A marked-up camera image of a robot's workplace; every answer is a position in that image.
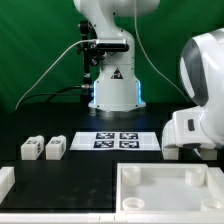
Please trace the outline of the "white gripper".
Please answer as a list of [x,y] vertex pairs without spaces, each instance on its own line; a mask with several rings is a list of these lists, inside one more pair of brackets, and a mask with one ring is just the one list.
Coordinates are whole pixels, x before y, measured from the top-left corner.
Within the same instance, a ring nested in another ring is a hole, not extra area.
[[162,149],[224,147],[224,136],[208,133],[202,127],[202,108],[193,107],[172,114],[162,132]]

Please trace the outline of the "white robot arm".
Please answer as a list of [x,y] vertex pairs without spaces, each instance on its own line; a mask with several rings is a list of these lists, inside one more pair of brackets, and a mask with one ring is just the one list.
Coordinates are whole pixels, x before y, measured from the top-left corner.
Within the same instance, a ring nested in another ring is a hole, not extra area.
[[[135,48],[142,43],[138,35],[118,27],[114,19],[151,14],[160,0],[73,2],[96,35],[88,47],[100,69],[89,108],[106,116],[143,109],[146,103],[135,76]],[[224,28],[189,39],[179,68],[184,89],[195,106],[172,114],[163,129],[162,146],[224,147]]]

